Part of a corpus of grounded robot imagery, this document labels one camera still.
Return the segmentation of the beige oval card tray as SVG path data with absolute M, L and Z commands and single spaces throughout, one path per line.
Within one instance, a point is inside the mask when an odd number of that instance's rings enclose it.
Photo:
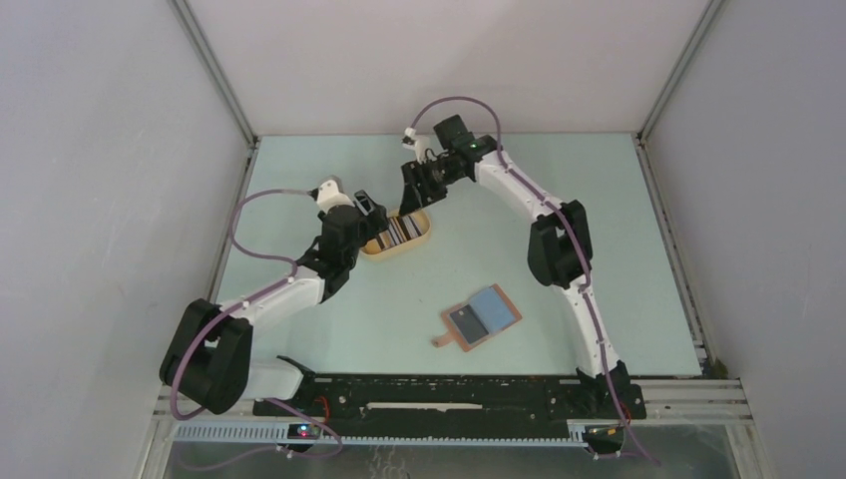
M 384 261 L 425 243 L 432 231 L 432 223 L 425 211 L 400 216 L 398 211 L 388 216 L 388 229 L 360 249 L 362 257 Z

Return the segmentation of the pink leather card holder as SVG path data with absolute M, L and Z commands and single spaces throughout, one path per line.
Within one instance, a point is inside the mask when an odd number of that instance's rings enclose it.
M 489 285 L 440 313 L 445 332 L 431 339 L 437 348 L 456 343 L 469 352 L 523 319 L 498 284 Z

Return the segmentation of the black credit card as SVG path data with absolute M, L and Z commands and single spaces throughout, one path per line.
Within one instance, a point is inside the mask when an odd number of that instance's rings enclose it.
M 470 305 L 464 305 L 449 312 L 448 318 L 456 328 L 458 335 L 469 345 L 479 342 L 489 333 Z

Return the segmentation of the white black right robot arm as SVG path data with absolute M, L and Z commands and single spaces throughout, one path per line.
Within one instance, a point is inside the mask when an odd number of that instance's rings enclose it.
M 410 215 L 446 198 L 448 188 L 469 179 L 504 201 L 529 223 L 527 263 L 535 280 L 567 302 L 581 336 L 577 376 L 584 410 L 605 417 L 622 402 L 631 378 L 611 344 L 593 290 L 593 254 L 585 207 L 555 197 L 532 180 L 491 136 L 477 137 L 454 115 L 434 129 L 442 148 L 428 157 L 429 141 L 405 129 L 402 144 L 415 154 L 401 168 L 399 213 Z

